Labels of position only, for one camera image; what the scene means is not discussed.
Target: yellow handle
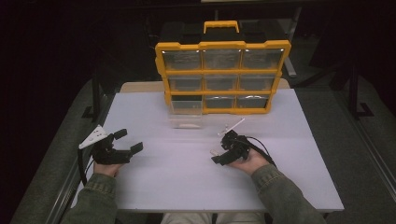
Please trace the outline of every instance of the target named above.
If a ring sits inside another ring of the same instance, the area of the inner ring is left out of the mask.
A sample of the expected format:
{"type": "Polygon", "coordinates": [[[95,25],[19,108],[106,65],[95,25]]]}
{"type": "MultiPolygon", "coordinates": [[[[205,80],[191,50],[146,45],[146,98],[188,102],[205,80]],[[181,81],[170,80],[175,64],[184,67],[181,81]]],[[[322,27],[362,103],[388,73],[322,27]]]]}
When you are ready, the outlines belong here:
{"type": "Polygon", "coordinates": [[[237,21],[206,21],[204,24],[204,34],[206,34],[206,28],[223,28],[223,27],[234,27],[236,32],[239,33],[237,21]]]}

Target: white tabletop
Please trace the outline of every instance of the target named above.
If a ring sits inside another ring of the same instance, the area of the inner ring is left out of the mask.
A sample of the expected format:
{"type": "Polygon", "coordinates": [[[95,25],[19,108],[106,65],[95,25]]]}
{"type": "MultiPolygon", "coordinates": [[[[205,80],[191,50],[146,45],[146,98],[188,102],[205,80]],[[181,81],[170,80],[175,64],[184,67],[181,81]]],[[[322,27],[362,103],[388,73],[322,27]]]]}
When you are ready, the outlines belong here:
{"type": "MultiPolygon", "coordinates": [[[[278,169],[320,212],[343,210],[294,90],[278,90],[272,105],[268,114],[243,116],[246,120],[234,130],[262,141],[278,169]]],[[[163,92],[117,93],[114,98],[104,128],[107,133],[128,131],[114,142],[114,148],[127,149],[138,142],[144,145],[117,177],[119,209],[265,210],[250,177],[215,164],[209,152],[224,151],[217,133],[242,116],[203,115],[202,129],[172,129],[167,109],[163,92]]]]}

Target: black cable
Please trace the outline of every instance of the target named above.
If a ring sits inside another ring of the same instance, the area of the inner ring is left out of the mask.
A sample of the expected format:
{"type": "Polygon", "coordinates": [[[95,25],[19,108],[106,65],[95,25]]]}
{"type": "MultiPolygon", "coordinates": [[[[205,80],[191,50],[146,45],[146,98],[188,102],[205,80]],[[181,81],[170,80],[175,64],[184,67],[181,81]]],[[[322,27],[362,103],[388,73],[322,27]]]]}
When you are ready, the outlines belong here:
{"type": "Polygon", "coordinates": [[[82,149],[78,149],[78,170],[79,176],[81,178],[82,184],[85,186],[87,184],[87,176],[85,176],[84,164],[82,162],[82,149]]]}
{"type": "Polygon", "coordinates": [[[267,148],[265,147],[265,145],[264,145],[261,141],[259,141],[259,140],[256,139],[256,138],[253,138],[253,137],[247,137],[247,138],[252,138],[252,139],[258,141],[259,143],[261,143],[262,146],[265,148],[265,151],[266,151],[266,152],[265,152],[264,150],[262,150],[261,148],[256,147],[254,144],[252,144],[252,143],[249,142],[249,141],[248,141],[248,143],[243,142],[243,141],[240,141],[240,140],[236,140],[236,139],[229,139],[229,141],[238,142],[238,143],[241,143],[241,144],[244,144],[244,145],[246,145],[246,146],[251,147],[253,150],[255,150],[255,151],[257,151],[258,153],[260,153],[266,160],[268,160],[268,162],[270,162],[270,163],[272,163],[274,166],[276,166],[274,160],[272,159],[272,157],[271,157],[270,154],[268,153],[267,148]]]}
{"type": "Polygon", "coordinates": [[[265,149],[265,152],[268,154],[268,156],[270,156],[270,153],[268,152],[268,149],[267,149],[267,147],[259,140],[259,139],[257,139],[257,138],[254,138],[254,137],[250,137],[250,136],[247,136],[247,138],[251,138],[251,139],[254,139],[254,140],[256,140],[256,141],[258,141],[260,144],[262,144],[262,147],[264,147],[264,149],[265,149]]]}
{"type": "Polygon", "coordinates": [[[93,160],[91,160],[90,164],[87,166],[87,169],[85,169],[85,175],[87,174],[88,169],[90,169],[90,167],[92,166],[92,164],[93,164],[93,160]]]}

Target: storage cabinet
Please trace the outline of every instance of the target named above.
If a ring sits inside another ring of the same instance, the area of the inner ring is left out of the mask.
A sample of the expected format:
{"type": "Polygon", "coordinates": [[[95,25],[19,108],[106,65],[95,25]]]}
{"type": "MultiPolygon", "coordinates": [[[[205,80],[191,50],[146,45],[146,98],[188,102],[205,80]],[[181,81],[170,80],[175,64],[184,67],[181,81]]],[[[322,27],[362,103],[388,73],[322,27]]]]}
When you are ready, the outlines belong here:
{"type": "Polygon", "coordinates": [[[155,48],[164,100],[172,115],[268,113],[290,48],[276,20],[166,23],[155,48]]]}

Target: human hand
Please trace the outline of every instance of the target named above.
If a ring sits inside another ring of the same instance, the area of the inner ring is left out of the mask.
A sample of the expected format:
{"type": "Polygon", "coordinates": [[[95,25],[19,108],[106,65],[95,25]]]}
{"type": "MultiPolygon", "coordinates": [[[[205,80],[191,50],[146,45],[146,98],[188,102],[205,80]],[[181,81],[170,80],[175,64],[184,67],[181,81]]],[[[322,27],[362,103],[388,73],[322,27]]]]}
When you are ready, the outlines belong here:
{"type": "Polygon", "coordinates": [[[123,164],[104,165],[104,164],[96,163],[95,161],[93,163],[93,173],[116,177],[122,165],[123,164]]]}
{"type": "Polygon", "coordinates": [[[253,175],[253,173],[264,165],[270,164],[259,152],[254,149],[248,151],[247,159],[244,161],[237,160],[233,161],[229,166],[237,168],[247,173],[248,175],[253,175]]]}

